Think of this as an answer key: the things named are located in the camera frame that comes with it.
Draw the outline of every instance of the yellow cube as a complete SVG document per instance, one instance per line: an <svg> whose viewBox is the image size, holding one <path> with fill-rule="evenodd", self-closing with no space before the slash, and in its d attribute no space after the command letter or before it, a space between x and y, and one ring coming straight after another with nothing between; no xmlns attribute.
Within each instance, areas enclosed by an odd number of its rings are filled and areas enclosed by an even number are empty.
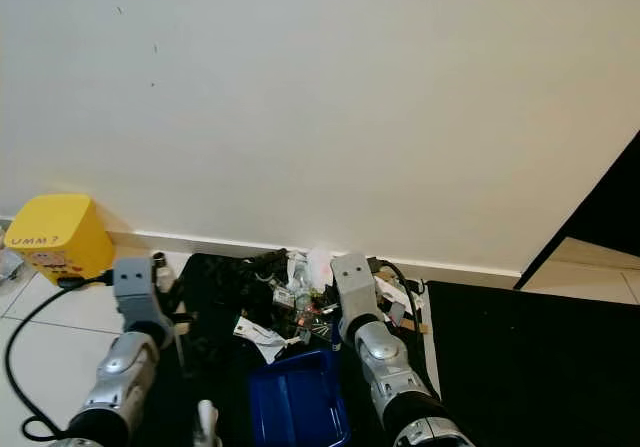
<svg viewBox="0 0 640 447"><path fill-rule="evenodd" d="M51 282L99 275L111 267L113 244L84 194L40 195L11 223L4 243Z"/></svg>

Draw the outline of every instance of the blue bin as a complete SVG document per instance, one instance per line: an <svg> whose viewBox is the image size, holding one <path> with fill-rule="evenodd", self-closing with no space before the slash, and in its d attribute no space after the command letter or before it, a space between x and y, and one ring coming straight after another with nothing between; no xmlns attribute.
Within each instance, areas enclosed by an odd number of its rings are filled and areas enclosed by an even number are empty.
<svg viewBox="0 0 640 447"><path fill-rule="evenodd" d="M261 368L250 378L257 447L334 447L351 431L332 353L316 350Z"/></svg>

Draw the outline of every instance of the tile floor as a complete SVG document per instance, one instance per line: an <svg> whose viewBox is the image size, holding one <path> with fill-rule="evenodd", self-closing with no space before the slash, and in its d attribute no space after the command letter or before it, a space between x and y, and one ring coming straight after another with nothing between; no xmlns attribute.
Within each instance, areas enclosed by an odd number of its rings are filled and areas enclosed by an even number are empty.
<svg viewBox="0 0 640 447"><path fill-rule="evenodd" d="M142 249L119 248L118 257L148 255ZM190 254L166 252L179 273ZM640 270L593 267L548 261L525 286L526 291L638 304ZM37 304L56 291L42 275L29 282L0 288L0 351L17 326ZM425 321L430 324L428 309ZM121 329L112 288L91 286L69 293L39 314L21 334L14 348L15 376L30 396L61 427L77 412L95 380L95 370ZM428 368L439 390L433 331L425 336ZM27 410L0 372L0 445L33 446L19 433ZM34 429L34 433L43 431Z"/></svg>

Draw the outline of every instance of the white wall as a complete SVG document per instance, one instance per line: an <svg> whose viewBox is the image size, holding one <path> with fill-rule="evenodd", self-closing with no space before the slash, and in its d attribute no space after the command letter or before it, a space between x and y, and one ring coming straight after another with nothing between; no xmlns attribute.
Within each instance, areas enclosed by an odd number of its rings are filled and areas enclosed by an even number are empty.
<svg viewBox="0 0 640 447"><path fill-rule="evenodd" d="M520 271L638 126L640 0L1 2L5 215Z"/></svg>

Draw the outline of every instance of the black cable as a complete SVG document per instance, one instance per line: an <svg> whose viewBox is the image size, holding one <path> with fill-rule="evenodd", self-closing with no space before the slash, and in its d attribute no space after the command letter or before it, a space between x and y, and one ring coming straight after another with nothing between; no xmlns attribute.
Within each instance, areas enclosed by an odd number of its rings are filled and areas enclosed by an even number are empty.
<svg viewBox="0 0 640 447"><path fill-rule="evenodd" d="M77 290L80 287L83 287L92 282L104 282L107 284L111 283L113 280L113 271L111 270L106 271L104 274L91 279L74 279L74 283L71 283L69 279L60 279L60 280L62 281L60 282L60 284L64 285L66 288L60 290L60 292L56 292L55 294L53 294L51 297L49 297L47 300L45 300L40 305L38 305L35 309L33 309L29 313L29 315L27 315L24 319L20 321L20 323L18 324L18 327L16 327L16 330L14 330L13 333L11 334L11 337L9 337L9 341L7 342L7 347L5 348L5 351L4 351L4 370L7 373L7 380L9 381L9 385L13 389L18 399L20 399L20 401L25 405L25 407L29 409L33 414L31 417L28 417L27 419L25 419L25 421L20 426L20 430L22 432L22 435L24 435L27 439L34 442L50 442L53 440L60 440L64 438L65 432L61 430L53 422L53 420L51 420L44 412L42 412L38 408L38 406L29 399L29 397L25 395L25 393L22 391L22 389L18 385L18 382L16 382L16 379L13 375L13 369L11 368L11 350L13 348L13 344L16 338L18 337L18 334L22 331L25 325L27 325L31 319L33 319L36 315L38 315L51 302L62 297L63 295L69 292L73 292L74 290ZM35 421L42 422L44 425L46 425L47 428L51 431L52 435L39 436L39 435L34 435L30 433L27 430L27 426L30 423Z"/></svg>
<svg viewBox="0 0 640 447"><path fill-rule="evenodd" d="M407 285L407 279L405 278L402 271L398 267L396 267L395 264L384 259L378 259L378 262L381 267L388 267L391 270L393 270L393 272L396 274L396 277L398 277L398 281L404 287L404 290L407 293L407 297L409 297L409 305L411 305L411 312L413 313L413 328L414 328L414 334L415 334L414 337L416 342L416 348L417 348L418 354L420 355L422 377L425 383L427 384L427 388L431 392L431 395L436 400L440 401L440 396L438 395L438 392L436 392L436 389L433 387L433 384L431 383L431 378L429 377L429 373L427 372L427 363L424 358L424 355L421 354L421 353L424 353L424 340L422 338L422 334L420 333L420 322L418 322L418 310L416 309L416 303L413 300L413 293L411 292L411 290Z"/></svg>

